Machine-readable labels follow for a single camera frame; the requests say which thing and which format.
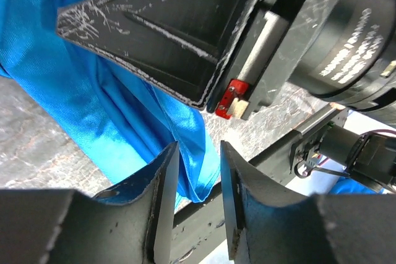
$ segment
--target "blue fabric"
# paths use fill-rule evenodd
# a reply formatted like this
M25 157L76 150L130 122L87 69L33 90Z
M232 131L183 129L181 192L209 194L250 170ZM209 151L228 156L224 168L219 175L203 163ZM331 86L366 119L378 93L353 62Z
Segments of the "blue fabric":
M354 181L353 179L347 179L340 177L337 183L332 187L329 192L330 194L377 194L375 191L365 187L362 184Z
M77 1L0 0L0 74L16 80L111 182L178 140L176 203L180 196L203 201L219 175L219 160L201 115L57 37L57 8Z

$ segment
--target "scratch mark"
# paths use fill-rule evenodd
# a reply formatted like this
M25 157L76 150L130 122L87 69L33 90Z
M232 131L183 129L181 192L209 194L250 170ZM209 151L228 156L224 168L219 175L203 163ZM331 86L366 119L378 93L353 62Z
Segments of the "scratch mark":
M132 9L134 6L133 4L113 4L111 10L112 11L127 11Z
M119 26L119 22L114 22L113 20L108 20L110 23L113 23L114 25Z
M69 25L60 28L60 34L63 37L68 37L73 33L76 33L81 39L99 37L99 31L93 26L95 21L90 19L85 11L85 6L73 7L63 12L62 18L62 21Z
M203 49L200 49L200 48L194 46L193 44L189 43L188 41L185 41L184 39L170 33L169 31L165 30L164 28L161 28L161 27L155 25L154 23L151 23L148 20L145 20L142 17L139 17L138 15L133 14L133 13L128 13L127 16L132 17L133 19L139 21L140 23L143 23L148 28L151 28L152 30L154 30L158 33L161 33L162 35L166 36L170 40L177 42L179 45L181 45L182 48L188 49L188 50L196 53L198 56L204 57L207 60L212 61L214 63L217 62L216 57L212 56L208 52L205 52Z
M94 6L92 2L88 2L88 8L90 10L93 10L94 12L96 12L97 16L101 15L103 17L103 24L107 25L107 27L109 28L109 31L111 32L111 29L110 29L110 26L109 26L109 22L107 21L107 17L105 15L105 13L102 12L99 7Z
M217 225L216 225L216 229L222 227L225 224L225 220L221 220Z
M128 34L131 33L129 30L123 30L123 29L121 29L121 28L117 28L117 31L118 31L119 33L123 34L123 35L128 35Z

